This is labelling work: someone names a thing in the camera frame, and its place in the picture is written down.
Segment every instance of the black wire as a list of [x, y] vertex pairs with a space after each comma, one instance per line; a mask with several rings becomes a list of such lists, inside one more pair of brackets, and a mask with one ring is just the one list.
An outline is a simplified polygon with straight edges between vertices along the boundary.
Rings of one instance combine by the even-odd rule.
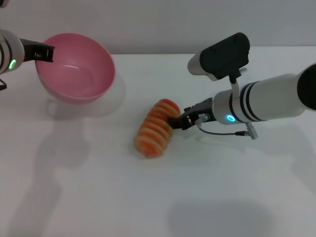
[[217, 132], [208, 132], [208, 131], [205, 131], [204, 129], [202, 129], [201, 127], [199, 127], [199, 130], [201, 130], [202, 132], [205, 132], [207, 134], [210, 134], [210, 135], [220, 135], [220, 136], [235, 136], [236, 134], [235, 133], [217, 133]]

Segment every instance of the white table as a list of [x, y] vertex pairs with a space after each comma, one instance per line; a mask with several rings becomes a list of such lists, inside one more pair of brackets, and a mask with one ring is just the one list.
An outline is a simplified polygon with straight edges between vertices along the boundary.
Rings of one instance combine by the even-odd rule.
[[[190, 75], [190, 57], [114, 55], [116, 85], [84, 107], [50, 98], [32, 62], [2, 75], [0, 236], [314, 237], [316, 113], [256, 123], [255, 141], [179, 130], [162, 158], [140, 159], [133, 137], [156, 101], [183, 109], [230, 87]], [[298, 73], [316, 47], [249, 58], [240, 83]]]

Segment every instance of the green led light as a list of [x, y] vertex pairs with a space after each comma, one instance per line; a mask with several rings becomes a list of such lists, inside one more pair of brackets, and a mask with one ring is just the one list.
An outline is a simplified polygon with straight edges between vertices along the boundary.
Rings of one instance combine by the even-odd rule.
[[11, 63], [10, 63], [9, 69], [14, 68], [14, 65], [15, 65], [15, 64], [16, 64], [16, 60], [13, 59], [13, 60], [11, 61]]

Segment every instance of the white wall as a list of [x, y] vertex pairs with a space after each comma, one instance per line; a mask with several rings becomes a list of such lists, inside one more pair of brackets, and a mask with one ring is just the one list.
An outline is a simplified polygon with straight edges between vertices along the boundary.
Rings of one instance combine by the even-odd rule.
[[111, 53], [193, 53], [236, 32], [316, 45], [315, 11], [315, 0], [11, 0], [0, 23], [29, 40], [82, 33]]

